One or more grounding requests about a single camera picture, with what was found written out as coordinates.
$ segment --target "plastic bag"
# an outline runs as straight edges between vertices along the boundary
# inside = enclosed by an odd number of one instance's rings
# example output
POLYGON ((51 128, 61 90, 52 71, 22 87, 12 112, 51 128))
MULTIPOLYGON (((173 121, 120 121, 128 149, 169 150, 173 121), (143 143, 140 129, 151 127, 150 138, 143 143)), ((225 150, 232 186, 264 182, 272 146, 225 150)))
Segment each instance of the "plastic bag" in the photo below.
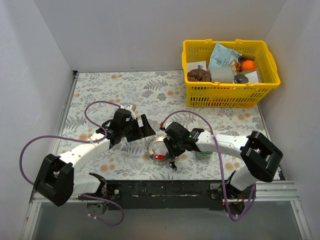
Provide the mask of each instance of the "plastic bag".
POLYGON ((238 58, 240 56, 240 53, 233 49, 222 46, 219 42, 217 42, 211 54, 208 68, 229 67, 229 64, 233 60, 238 62, 238 58))

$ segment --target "red object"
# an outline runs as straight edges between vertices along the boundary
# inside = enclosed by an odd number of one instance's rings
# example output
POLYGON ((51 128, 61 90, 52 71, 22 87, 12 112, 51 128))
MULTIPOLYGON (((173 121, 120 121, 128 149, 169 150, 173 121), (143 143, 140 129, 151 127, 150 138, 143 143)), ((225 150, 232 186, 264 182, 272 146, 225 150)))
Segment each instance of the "red object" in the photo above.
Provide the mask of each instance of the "red object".
POLYGON ((165 159, 165 156, 163 156, 161 154, 156 154, 156 155, 154 155, 154 158, 158 159, 158 160, 163 160, 163 159, 165 159))

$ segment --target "white paper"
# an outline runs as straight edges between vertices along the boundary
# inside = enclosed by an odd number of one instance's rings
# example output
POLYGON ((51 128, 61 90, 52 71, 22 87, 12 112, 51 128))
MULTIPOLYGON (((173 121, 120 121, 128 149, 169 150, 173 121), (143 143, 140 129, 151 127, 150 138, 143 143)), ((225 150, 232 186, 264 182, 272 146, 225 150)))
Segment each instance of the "white paper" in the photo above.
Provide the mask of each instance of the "white paper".
POLYGON ((190 72, 193 69, 203 69, 207 71, 207 62, 206 61, 194 61, 186 63, 186 72, 190 72))
POLYGON ((257 71, 253 71, 253 72, 247 73, 247 74, 245 74, 245 76, 248 78, 249 83, 252 83, 252 84, 258 84, 259 83, 259 78, 258 78, 257 71))

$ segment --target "green object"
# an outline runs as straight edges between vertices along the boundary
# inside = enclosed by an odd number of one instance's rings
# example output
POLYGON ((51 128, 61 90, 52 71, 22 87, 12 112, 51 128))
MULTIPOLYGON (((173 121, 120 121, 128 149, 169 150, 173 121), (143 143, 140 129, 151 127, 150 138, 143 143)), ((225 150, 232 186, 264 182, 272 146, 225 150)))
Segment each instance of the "green object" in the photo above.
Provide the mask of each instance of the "green object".
POLYGON ((212 154, 213 154, 213 152, 211 152, 211 151, 201 151, 201 152, 196 151, 195 157, 197 159, 210 159, 212 154))

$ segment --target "white wall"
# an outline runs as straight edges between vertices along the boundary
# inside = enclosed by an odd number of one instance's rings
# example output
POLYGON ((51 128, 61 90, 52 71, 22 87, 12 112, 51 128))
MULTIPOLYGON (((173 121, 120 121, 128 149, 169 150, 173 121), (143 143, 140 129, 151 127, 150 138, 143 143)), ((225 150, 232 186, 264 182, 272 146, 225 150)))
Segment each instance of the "white wall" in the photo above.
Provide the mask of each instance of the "white wall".
MULTIPOLYGON (((0 0, 0 43, 0 238, 16 240, 32 191, 19 171, 20 151, 31 138, 55 133, 72 72, 32 0, 0 0)), ((32 180, 51 143, 26 151, 32 180)))
POLYGON ((186 39, 265 39, 285 0, 34 0, 71 69, 182 69, 186 39))
POLYGON ((262 101, 284 174, 296 182, 313 239, 320 239, 320 1, 287 0, 266 42, 281 85, 262 101))

